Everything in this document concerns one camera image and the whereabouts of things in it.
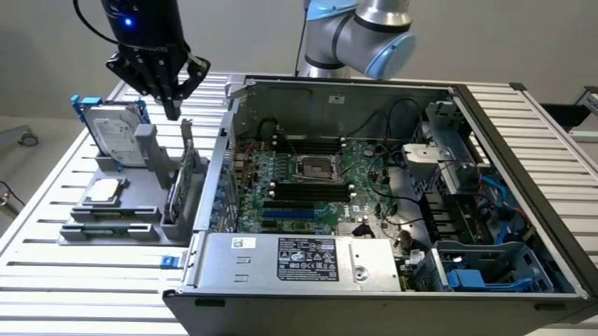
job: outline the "warning label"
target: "warning label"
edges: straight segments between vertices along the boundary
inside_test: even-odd
[[[283,281],[338,281],[334,239],[279,238],[279,268]]]

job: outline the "slotted aluminum table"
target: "slotted aluminum table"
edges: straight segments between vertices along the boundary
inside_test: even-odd
[[[227,78],[226,73],[211,74],[182,109],[182,118],[194,120],[195,145],[208,158],[227,110]],[[466,84],[598,264],[597,164],[526,92],[507,84]],[[138,94],[119,84],[108,98],[132,101]],[[166,119],[152,102],[148,112],[159,144],[172,157],[180,156],[179,123]],[[0,335],[186,335],[158,294],[176,286],[182,276],[178,269],[159,269],[162,256],[179,255],[183,248],[55,243],[98,168],[96,151],[84,130],[0,238]],[[597,334],[598,317],[531,333]]]

